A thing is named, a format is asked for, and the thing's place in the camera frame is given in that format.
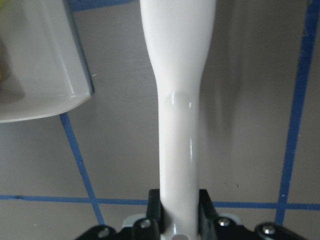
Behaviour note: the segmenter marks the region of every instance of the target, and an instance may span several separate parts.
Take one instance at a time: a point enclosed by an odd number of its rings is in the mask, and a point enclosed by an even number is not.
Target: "blue tape line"
[[[78,146],[75,134],[74,134],[74,131],[72,130],[72,126],[71,126],[68,114],[67,113],[60,114],[60,119],[61,119],[61,123],[62,123],[64,131],[65,131],[66,137],[69,141],[69,144],[70,144],[74,159],[76,161],[78,170],[81,174],[86,192],[87,192],[90,199],[95,199],[96,195],[95,195],[94,189],[91,185],[91,182],[90,182],[90,179],[89,179],[89,176],[88,176],[88,173],[87,173],[87,170],[86,170],[86,167],[85,167],[85,164],[84,164],[84,161],[83,161],[83,158],[82,158],[82,155],[81,155],[81,152],[80,152],[80,149],[79,149],[79,146]],[[92,208],[93,208],[95,216],[98,220],[98,223],[101,225],[104,224],[105,221],[104,221],[104,218],[101,214],[99,205],[97,203],[92,203]]]
[[[290,182],[294,167],[297,141],[319,20],[320,0],[308,1],[308,4],[309,6],[306,10],[306,17],[304,22],[304,35],[301,42],[301,51],[298,70],[296,74],[296,82],[293,93],[289,129],[278,196],[278,203],[282,204],[288,202]],[[282,225],[284,222],[284,218],[285,210],[279,208],[276,211],[275,222],[279,225]]]
[[[97,9],[121,4],[127,4],[133,0],[69,0],[71,10],[84,11],[89,9]]]
[[[25,195],[0,195],[1,200],[27,201],[27,202],[53,202],[75,204],[107,204],[107,205],[135,205],[146,206],[147,200],[143,199],[112,199],[112,198],[87,198],[87,197],[61,197],[61,196],[25,196]],[[281,210],[308,210],[320,211],[320,203],[276,203],[276,202],[213,202],[216,208],[236,209],[281,209]]]

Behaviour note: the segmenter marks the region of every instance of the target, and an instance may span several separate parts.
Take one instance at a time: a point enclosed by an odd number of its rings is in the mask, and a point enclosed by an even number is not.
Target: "silver bolt head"
[[[146,229],[151,226],[151,221],[149,219],[144,219],[140,222],[140,227]]]
[[[265,233],[267,235],[272,235],[272,234],[275,234],[276,229],[271,225],[264,225],[262,227],[262,231],[263,231],[263,233]]]
[[[221,226],[221,227],[227,227],[230,225],[230,220],[229,218],[227,217],[221,217],[219,218],[218,220],[218,224]]]
[[[100,238],[100,239],[105,238],[105,237],[109,236],[109,234],[110,234],[110,230],[109,230],[109,228],[106,227],[105,229],[98,232],[98,238]]]

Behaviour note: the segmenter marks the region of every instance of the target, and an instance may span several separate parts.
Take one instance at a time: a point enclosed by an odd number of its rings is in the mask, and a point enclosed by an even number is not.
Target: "black mechanical part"
[[[271,222],[258,225],[252,232],[229,217],[219,216],[205,189],[199,191],[198,212],[201,240],[306,240]],[[76,240],[160,240],[164,231],[160,191],[152,189],[149,191],[146,218],[137,220],[132,227],[124,227],[118,233],[110,226],[95,226]]]

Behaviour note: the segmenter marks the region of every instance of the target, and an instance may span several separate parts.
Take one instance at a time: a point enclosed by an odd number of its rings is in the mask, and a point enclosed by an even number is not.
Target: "glossy white surface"
[[[165,239],[198,234],[199,89],[215,16],[215,0],[141,0],[159,114],[160,198]]]
[[[10,0],[0,9],[0,123],[64,113],[93,89],[64,0]]]

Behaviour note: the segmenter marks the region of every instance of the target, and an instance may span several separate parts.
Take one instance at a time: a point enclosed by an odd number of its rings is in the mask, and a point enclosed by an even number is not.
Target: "bolt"
[[[150,225],[151,225],[151,222],[149,219],[144,219],[140,222],[140,227],[143,229],[150,227]]]
[[[262,227],[262,231],[265,233],[265,234],[268,234],[268,235],[272,235],[272,234],[275,234],[276,232],[276,229],[271,226],[271,225],[264,225]]]
[[[221,217],[219,218],[218,223],[221,227],[227,227],[230,224],[230,220],[227,217]]]
[[[110,234],[110,230],[109,230],[109,228],[106,227],[105,229],[98,232],[98,238],[102,239],[102,238],[108,237],[109,234]]]

